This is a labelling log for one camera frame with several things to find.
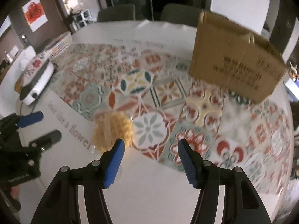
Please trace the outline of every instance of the blue object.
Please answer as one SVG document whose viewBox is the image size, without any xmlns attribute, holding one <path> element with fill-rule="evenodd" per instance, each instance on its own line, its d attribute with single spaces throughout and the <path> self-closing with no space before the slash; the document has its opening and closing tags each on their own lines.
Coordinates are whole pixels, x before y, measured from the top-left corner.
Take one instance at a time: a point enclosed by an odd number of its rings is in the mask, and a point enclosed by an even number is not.
<svg viewBox="0 0 299 224">
<path fill-rule="evenodd" d="M 26 116 L 22 116 L 17 124 L 19 128 L 25 128 L 27 126 L 33 125 L 37 122 L 42 121 L 44 118 L 44 114 L 41 111 L 38 111 L 33 114 L 29 114 Z"/>
<path fill-rule="evenodd" d="M 199 185 L 197 181 L 196 168 L 191 160 L 191 157 L 186 151 L 185 146 L 183 145 L 184 140 L 185 139 L 181 139 L 178 142 L 178 153 L 189 183 L 192 184 L 194 188 L 196 188 Z"/>
<path fill-rule="evenodd" d="M 106 168 L 106 177 L 104 180 L 105 188 L 109 188 L 110 185 L 114 183 L 124 153 L 125 153 L 125 143 L 123 140 L 120 140 Z"/>
</svg>

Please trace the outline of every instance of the silver bolt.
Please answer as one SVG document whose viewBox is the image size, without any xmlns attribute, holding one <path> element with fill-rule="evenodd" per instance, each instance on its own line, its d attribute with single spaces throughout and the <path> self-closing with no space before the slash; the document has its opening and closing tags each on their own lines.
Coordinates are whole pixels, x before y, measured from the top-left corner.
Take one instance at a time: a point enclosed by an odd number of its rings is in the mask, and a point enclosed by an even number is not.
<svg viewBox="0 0 299 224">
<path fill-rule="evenodd" d="M 61 172 L 66 172 L 68 170 L 68 167 L 67 166 L 63 166 L 60 168 L 60 171 Z"/>
<path fill-rule="evenodd" d="M 99 160 L 94 160 L 92 162 L 92 166 L 99 166 L 100 165 L 100 161 Z"/>
<path fill-rule="evenodd" d="M 34 161 L 33 161 L 32 159 L 30 159 L 30 160 L 28 161 L 28 164 L 32 167 L 32 166 L 34 166 Z"/>
<path fill-rule="evenodd" d="M 208 161 L 208 160 L 204 160 L 203 161 L 203 165 L 206 166 L 206 167 L 210 167 L 211 166 L 211 162 Z"/>
<path fill-rule="evenodd" d="M 238 172 L 238 173 L 241 173 L 243 170 L 240 167 L 235 167 L 235 171 Z"/>
</svg>

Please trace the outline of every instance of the patterned tablecloth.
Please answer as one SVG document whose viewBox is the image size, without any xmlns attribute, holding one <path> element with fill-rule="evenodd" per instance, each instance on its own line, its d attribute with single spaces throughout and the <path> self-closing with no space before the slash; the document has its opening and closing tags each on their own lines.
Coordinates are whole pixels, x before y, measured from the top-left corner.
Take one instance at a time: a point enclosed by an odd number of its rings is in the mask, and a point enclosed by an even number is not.
<svg viewBox="0 0 299 224">
<path fill-rule="evenodd" d="M 188 75 L 190 60 L 138 47 L 74 44 L 53 61 L 50 88 L 87 120 L 107 111 L 133 116 L 133 147 L 159 164 L 183 167 L 186 138 L 217 166 L 244 169 L 259 193 L 288 181 L 291 132 L 274 102 L 256 105 Z"/>
</svg>

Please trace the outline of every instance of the dark chair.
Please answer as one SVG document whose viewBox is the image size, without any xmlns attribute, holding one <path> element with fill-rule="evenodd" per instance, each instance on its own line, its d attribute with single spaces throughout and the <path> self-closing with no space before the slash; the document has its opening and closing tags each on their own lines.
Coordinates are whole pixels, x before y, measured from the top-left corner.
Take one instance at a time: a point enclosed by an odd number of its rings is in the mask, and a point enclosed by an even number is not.
<svg viewBox="0 0 299 224">
<path fill-rule="evenodd" d="M 98 22 L 135 20 L 135 5 L 124 4 L 100 10 Z"/>
<path fill-rule="evenodd" d="M 169 3 L 163 8 L 160 20 L 197 27 L 201 11 L 202 9 L 197 7 Z"/>
</svg>

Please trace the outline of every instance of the blue rubber grip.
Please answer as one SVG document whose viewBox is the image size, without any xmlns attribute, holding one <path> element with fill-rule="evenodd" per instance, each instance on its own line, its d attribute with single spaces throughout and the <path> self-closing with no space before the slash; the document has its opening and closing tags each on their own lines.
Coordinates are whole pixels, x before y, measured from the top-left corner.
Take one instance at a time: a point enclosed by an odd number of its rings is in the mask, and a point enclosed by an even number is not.
<svg viewBox="0 0 299 224">
<path fill-rule="evenodd" d="M 37 122 L 42 121 L 44 118 L 44 114 L 41 111 L 38 111 L 33 114 L 29 114 L 20 118 L 18 122 L 19 128 L 25 128 L 27 126 L 33 125 Z"/>
</svg>

